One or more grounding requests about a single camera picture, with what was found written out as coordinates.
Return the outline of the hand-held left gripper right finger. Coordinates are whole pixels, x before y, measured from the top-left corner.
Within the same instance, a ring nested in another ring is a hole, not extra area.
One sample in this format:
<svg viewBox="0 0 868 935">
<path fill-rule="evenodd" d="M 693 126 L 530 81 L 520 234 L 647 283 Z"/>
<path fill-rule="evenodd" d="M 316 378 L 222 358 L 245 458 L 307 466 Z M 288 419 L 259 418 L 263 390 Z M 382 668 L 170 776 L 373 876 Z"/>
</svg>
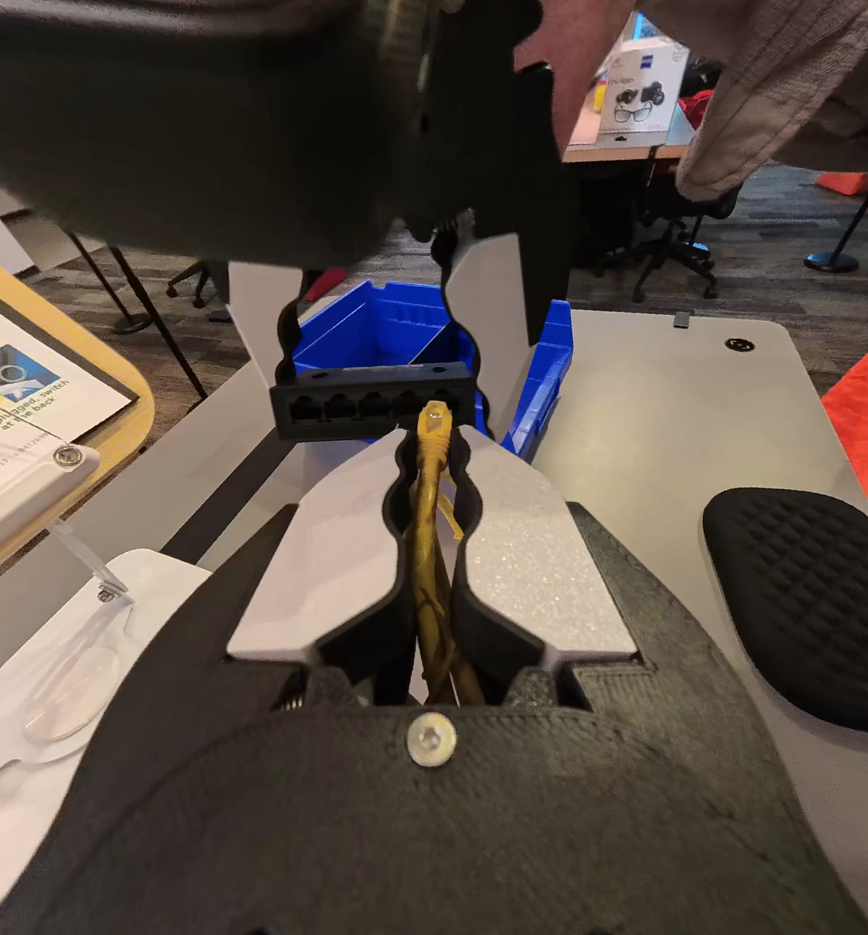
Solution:
<svg viewBox="0 0 868 935">
<path fill-rule="evenodd" d="M 537 669 L 632 666 L 639 648 L 565 497 L 545 474 L 472 427 L 452 432 L 453 639 L 486 705 Z"/>
</svg>

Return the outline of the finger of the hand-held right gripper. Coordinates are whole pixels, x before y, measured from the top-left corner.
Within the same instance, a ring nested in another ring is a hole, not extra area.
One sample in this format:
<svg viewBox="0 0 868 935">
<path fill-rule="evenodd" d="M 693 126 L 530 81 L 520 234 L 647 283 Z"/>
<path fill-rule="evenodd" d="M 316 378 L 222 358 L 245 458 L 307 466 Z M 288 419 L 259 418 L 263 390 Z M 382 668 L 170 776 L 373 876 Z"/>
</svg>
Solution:
<svg viewBox="0 0 868 935">
<path fill-rule="evenodd" d="M 518 235 L 460 236 L 442 293 L 472 341 L 476 426 L 533 461 L 552 410 L 552 347 L 528 334 Z"/>
<path fill-rule="evenodd" d="M 283 359 L 278 321 L 286 307 L 297 307 L 303 272 L 296 267 L 230 262 L 228 279 L 232 322 L 263 382 L 275 383 Z"/>
</svg>

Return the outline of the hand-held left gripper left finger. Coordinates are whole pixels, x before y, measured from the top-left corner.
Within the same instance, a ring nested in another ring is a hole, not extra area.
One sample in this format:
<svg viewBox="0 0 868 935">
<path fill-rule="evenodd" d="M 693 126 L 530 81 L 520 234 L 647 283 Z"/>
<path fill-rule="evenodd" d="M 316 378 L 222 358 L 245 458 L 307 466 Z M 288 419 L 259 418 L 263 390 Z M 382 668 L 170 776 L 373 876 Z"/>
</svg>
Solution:
<svg viewBox="0 0 868 935">
<path fill-rule="evenodd" d="M 405 531 L 415 435 L 298 445 L 288 520 L 226 646 L 229 658 L 308 671 L 332 667 L 372 684 L 373 702 L 408 700 L 415 611 Z"/>
</svg>

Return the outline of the blue plastic bin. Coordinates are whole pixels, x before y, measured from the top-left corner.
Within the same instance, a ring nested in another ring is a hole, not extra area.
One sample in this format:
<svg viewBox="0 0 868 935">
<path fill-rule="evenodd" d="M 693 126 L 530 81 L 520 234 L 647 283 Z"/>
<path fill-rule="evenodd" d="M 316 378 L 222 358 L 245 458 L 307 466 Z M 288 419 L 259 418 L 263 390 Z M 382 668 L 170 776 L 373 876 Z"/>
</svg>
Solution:
<svg viewBox="0 0 868 935">
<path fill-rule="evenodd" d="M 324 368 L 367 368 L 462 362 L 472 369 L 473 344 L 445 310 L 436 285 L 365 281 L 301 325 L 299 374 Z M 570 367 L 570 305 L 553 300 L 502 446 L 531 462 L 545 436 Z"/>
</svg>

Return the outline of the black network switch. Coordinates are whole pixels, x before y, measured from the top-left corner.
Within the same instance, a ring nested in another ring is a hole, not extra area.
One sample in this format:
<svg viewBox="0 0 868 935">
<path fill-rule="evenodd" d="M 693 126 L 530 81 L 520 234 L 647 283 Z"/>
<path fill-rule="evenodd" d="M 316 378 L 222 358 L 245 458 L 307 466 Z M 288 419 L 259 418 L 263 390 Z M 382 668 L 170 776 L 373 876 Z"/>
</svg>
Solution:
<svg viewBox="0 0 868 935">
<path fill-rule="evenodd" d="M 286 442 L 376 440 L 413 430 L 431 401 L 461 425 L 475 423 L 476 384 L 462 362 L 306 370 L 269 390 Z"/>
</svg>

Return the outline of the person's right hand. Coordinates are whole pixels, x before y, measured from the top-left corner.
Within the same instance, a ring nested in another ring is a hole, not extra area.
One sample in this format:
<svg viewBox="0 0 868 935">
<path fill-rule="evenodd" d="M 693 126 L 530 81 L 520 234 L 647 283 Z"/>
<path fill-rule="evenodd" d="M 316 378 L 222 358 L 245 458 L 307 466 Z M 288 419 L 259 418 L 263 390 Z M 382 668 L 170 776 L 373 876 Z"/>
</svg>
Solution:
<svg viewBox="0 0 868 935">
<path fill-rule="evenodd" d="M 595 76 L 629 15 L 633 1 L 544 1 L 543 18 L 534 34 L 514 53 L 517 71 L 548 64 L 554 76 L 553 127 L 561 154 L 567 149 Z"/>
</svg>

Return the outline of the black office chair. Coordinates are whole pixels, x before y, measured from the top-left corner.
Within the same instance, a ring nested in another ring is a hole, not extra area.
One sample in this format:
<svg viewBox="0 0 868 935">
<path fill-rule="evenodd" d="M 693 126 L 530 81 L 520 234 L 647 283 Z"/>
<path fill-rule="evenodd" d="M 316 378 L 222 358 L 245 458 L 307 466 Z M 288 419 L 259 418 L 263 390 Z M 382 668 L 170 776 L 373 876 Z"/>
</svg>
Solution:
<svg viewBox="0 0 868 935">
<path fill-rule="evenodd" d="M 675 182 L 677 160 L 662 160 L 655 164 L 638 207 L 638 221 L 645 228 L 664 222 L 663 231 L 655 238 L 616 251 L 604 260 L 603 270 L 615 269 L 644 261 L 644 267 L 631 290 L 631 300 L 641 303 L 646 298 L 645 287 L 651 275 L 674 261 L 705 282 L 702 296 L 713 300 L 718 296 L 718 280 L 713 272 L 715 260 L 708 247 L 697 237 L 707 219 L 723 221 L 732 215 L 743 184 L 705 201 L 694 201 L 679 192 Z"/>
</svg>

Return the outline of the wood-edged side desk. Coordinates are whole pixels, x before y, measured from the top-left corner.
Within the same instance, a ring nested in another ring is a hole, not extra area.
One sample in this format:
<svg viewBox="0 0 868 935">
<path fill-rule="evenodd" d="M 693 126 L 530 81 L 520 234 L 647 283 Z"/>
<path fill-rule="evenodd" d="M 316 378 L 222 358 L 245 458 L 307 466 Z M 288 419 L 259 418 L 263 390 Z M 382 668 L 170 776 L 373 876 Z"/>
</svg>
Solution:
<svg viewBox="0 0 868 935">
<path fill-rule="evenodd" d="M 685 114 L 675 107 L 670 128 L 666 132 L 603 133 L 602 117 L 597 111 L 584 108 L 575 126 L 563 162 L 570 164 L 675 160 L 683 157 L 696 131 Z"/>
</svg>

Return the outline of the printed instruction sheet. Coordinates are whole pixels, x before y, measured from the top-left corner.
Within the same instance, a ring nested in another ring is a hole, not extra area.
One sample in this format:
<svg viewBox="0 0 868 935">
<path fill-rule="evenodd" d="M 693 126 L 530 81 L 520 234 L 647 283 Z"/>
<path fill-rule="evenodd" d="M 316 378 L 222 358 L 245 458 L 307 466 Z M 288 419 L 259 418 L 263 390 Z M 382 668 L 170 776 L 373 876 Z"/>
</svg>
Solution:
<svg viewBox="0 0 868 935">
<path fill-rule="evenodd" d="M 0 300 L 0 492 L 137 399 Z"/>
</svg>

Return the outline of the white product box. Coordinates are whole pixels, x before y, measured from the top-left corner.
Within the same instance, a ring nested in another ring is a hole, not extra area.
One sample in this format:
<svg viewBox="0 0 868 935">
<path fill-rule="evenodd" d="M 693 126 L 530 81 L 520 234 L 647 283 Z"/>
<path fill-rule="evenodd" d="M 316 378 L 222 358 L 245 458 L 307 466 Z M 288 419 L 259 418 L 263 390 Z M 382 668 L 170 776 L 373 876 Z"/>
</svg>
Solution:
<svg viewBox="0 0 868 935">
<path fill-rule="evenodd" d="M 606 72 L 600 134 L 667 133 L 688 57 L 664 36 L 622 42 Z"/>
</svg>

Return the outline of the clear plastic board support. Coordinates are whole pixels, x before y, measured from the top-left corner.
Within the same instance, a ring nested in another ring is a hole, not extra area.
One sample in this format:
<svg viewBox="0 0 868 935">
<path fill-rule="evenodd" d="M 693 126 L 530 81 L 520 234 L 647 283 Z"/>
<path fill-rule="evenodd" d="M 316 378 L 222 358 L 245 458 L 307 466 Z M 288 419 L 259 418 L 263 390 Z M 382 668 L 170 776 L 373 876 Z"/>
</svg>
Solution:
<svg viewBox="0 0 868 935">
<path fill-rule="evenodd" d="M 128 586 L 69 523 L 48 530 L 89 568 L 96 582 L 96 609 L 49 657 L 41 681 L 19 716 L 21 738 L 35 746 L 68 742 L 108 705 L 128 654 L 125 626 L 134 606 Z"/>
</svg>

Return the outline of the black stanchion post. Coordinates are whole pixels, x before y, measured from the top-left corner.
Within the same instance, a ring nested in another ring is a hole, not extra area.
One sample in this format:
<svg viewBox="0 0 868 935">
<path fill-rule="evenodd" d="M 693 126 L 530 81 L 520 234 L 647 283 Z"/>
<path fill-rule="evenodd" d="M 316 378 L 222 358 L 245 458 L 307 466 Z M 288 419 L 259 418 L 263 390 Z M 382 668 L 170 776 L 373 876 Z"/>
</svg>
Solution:
<svg viewBox="0 0 868 935">
<path fill-rule="evenodd" d="M 846 253 L 846 249 L 868 211 L 868 173 L 825 172 L 816 177 L 814 184 L 818 188 L 842 196 L 860 196 L 862 201 L 836 244 L 830 250 L 807 255 L 803 264 L 808 269 L 826 274 L 854 273 L 860 264 L 855 257 Z"/>
</svg>

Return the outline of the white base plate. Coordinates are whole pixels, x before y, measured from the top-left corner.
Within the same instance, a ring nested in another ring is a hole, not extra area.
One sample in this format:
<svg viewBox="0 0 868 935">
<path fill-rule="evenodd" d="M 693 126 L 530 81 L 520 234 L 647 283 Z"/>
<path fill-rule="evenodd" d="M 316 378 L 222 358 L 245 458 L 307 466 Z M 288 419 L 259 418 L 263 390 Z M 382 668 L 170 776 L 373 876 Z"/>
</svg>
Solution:
<svg viewBox="0 0 868 935">
<path fill-rule="evenodd" d="M 101 714 L 68 742 L 35 746 L 21 738 L 19 716 L 49 657 L 96 609 L 90 579 L 0 667 L 0 903 L 54 823 L 100 719 L 124 678 L 169 618 L 209 578 L 208 570 L 138 549 L 109 569 L 128 586 L 134 606 L 125 626 L 122 678 Z"/>
</svg>

